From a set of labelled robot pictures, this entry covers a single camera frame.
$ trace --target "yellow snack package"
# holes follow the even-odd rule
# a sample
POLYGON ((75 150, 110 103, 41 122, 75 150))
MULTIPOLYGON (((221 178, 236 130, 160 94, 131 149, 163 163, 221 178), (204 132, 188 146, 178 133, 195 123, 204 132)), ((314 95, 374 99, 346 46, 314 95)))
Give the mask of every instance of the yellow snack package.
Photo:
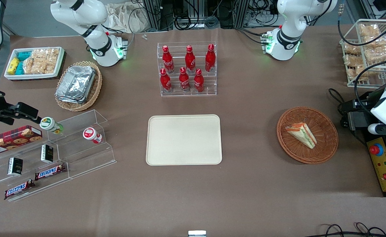
POLYGON ((19 60, 14 57, 10 64, 9 64, 9 67, 7 68, 7 73, 10 74, 10 75, 14 75, 16 73, 16 69, 17 69, 17 65, 19 65, 19 60))

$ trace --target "cookie box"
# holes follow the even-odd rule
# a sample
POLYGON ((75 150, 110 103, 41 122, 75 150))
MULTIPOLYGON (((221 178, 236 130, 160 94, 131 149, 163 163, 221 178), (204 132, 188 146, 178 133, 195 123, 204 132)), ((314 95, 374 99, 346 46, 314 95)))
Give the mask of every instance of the cookie box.
POLYGON ((26 125, 0 134, 0 153, 42 139, 42 132, 26 125))
POLYGON ((43 48, 17 48, 14 49, 11 52, 9 61, 7 63, 6 70, 4 72, 4 77, 9 79, 10 81, 34 81, 34 80, 46 80, 46 79, 55 79, 55 77, 58 76, 62 61, 65 55, 65 50, 62 47, 54 46, 54 47, 43 47, 43 48), (47 49, 47 48, 59 48, 59 56, 57 58, 57 63, 54 69, 53 73, 47 73, 47 74, 25 74, 25 75, 11 75, 7 72, 7 69, 10 66, 10 63, 12 62, 13 58, 18 56, 19 52, 26 52, 26 51, 33 51, 34 49, 47 49))

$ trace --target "aluminum foil container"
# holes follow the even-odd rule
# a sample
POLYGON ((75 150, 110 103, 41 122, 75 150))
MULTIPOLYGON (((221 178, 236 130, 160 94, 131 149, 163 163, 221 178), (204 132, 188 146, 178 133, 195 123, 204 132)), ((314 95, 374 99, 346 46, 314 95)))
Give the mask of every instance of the aluminum foil container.
POLYGON ((79 104, 86 102, 95 73, 95 69, 90 66, 71 66, 65 73, 55 96, 64 102, 79 104))

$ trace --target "floor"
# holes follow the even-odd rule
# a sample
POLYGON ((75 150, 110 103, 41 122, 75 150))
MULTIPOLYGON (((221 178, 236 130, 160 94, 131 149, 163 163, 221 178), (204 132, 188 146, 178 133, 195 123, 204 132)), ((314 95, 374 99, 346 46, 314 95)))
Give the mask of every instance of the floor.
MULTIPOLYGON (((101 0, 104 4, 120 3, 122 0, 101 0)), ((338 6, 318 20, 317 25, 336 24, 338 6)), ((50 12, 49 0, 8 0, 4 14, 4 23, 17 35, 28 37, 76 36, 77 33, 68 26, 56 21, 50 12)), ((342 24, 350 24, 350 18, 345 14, 342 24)), ((0 76, 3 72, 10 51, 10 39, 4 37, 0 51, 0 76)))

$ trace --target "coca-cola bottle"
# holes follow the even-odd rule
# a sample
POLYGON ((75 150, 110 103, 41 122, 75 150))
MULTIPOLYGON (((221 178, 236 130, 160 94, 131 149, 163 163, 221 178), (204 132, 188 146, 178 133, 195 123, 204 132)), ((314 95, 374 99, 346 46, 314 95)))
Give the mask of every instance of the coca-cola bottle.
POLYGON ((208 45, 208 52, 205 56, 205 70, 206 72, 215 72, 215 61, 216 61, 216 55, 214 52, 215 45, 210 44, 208 45))
POLYGON ((202 76, 202 70, 199 68, 196 69, 196 75, 194 77, 194 88, 196 89, 197 93, 203 92, 203 83, 205 82, 205 79, 202 76))
POLYGON ((164 62, 164 67, 167 71, 167 73, 172 74, 174 73, 174 60, 172 59, 172 55, 169 52, 168 46, 164 45, 162 47, 162 51, 164 52, 162 56, 162 60, 164 62))
POLYGON ((194 74, 196 69, 196 57, 193 54, 193 47, 191 45, 187 45, 186 47, 186 68, 188 74, 194 74))
POLYGON ((189 92, 189 75, 186 74, 186 68, 183 66, 180 68, 180 77, 178 77, 178 79, 180 80, 181 90, 184 92, 189 92))
POLYGON ((172 86, 171 86, 171 79, 169 78, 169 75, 166 74, 166 71, 164 68, 162 68, 159 73, 161 74, 161 85, 164 93, 171 93, 172 86))

